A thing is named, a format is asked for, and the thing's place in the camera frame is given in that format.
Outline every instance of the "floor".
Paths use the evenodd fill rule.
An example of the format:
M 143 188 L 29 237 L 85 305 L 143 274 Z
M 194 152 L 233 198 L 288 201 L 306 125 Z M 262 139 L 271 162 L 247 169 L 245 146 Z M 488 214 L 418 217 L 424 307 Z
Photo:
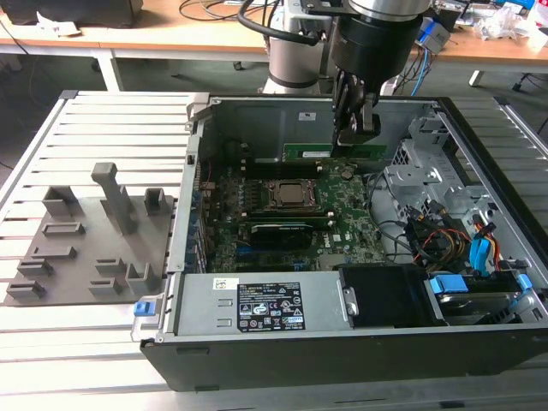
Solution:
M 62 90 L 104 90 L 103 78 L 92 70 L 91 63 L 92 59 L 86 57 L 23 56 L 21 72 L 4 70 L 0 74 L 1 163 L 11 167 L 17 164 Z M 119 65 L 128 91 L 257 92 L 268 74 L 265 63 L 244 63 L 243 71 L 235 71 L 232 63 L 186 61 L 176 78 L 170 76 L 165 60 L 124 59 Z M 434 64 L 419 95 L 506 97 L 535 129 L 548 116 L 548 82 L 533 79 L 537 83 L 534 86 L 525 81 L 521 92 L 513 92 L 511 87 L 519 80 L 519 74 L 487 73 L 481 86 L 472 88 L 468 86 L 472 71 Z M 410 92 L 408 86 L 404 94 Z M 548 139 L 548 127 L 542 136 Z M 9 172 L 9 168 L 0 165 L 0 186 Z

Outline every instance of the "power supply label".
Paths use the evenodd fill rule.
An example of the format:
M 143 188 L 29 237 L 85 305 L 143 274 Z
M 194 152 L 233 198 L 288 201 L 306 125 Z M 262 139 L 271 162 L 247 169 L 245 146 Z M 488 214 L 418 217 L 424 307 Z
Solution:
M 300 283 L 238 284 L 238 330 L 305 330 Z

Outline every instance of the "blue cable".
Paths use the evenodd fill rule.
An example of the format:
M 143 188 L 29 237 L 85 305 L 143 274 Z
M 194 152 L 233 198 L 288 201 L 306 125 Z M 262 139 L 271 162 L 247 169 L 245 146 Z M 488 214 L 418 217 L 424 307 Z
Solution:
M 426 62 L 428 62 L 428 49 L 425 49 L 425 59 L 422 61 L 422 67 L 420 68 L 420 74 L 419 79 L 417 80 L 417 84 L 414 85 L 413 92 L 411 92 L 412 96 L 414 96 L 419 91 L 420 86 L 422 86 L 422 81 L 425 79 Z

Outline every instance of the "desk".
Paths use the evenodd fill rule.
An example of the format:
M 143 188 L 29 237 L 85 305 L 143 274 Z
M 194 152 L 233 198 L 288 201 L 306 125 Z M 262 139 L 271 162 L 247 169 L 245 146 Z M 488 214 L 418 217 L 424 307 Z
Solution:
M 36 27 L 13 26 L 6 15 L 0 19 L 29 54 L 83 56 L 98 59 L 109 91 L 123 90 L 116 58 L 163 58 L 173 60 L 212 60 L 266 62 L 264 41 L 256 32 L 236 21 L 191 21 L 179 15 L 181 0 L 145 0 L 143 11 L 133 29 L 83 27 L 82 35 L 58 39 Z M 219 6 L 220 14 L 237 11 L 236 6 Z M 200 6 L 187 9 L 193 15 L 206 14 Z M 252 15 L 260 18 L 260 13 Z M 484 71 L 548 73 L 548 48 L 535 53 L 526 39 L 483 41 L 470 28 L 453 33 L 436 64 L 456 63 L 476 69 L 471 86 L 476 86 Z M 0 53 L 24 54 L 0 27 Z

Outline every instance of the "motherboard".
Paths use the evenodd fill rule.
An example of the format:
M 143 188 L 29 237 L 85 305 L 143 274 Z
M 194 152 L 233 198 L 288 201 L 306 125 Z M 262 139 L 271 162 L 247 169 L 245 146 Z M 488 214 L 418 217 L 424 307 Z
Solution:
M 329 271 L 384 261 L 355 164 L 242 164 L 205 189 L 208 272 Z

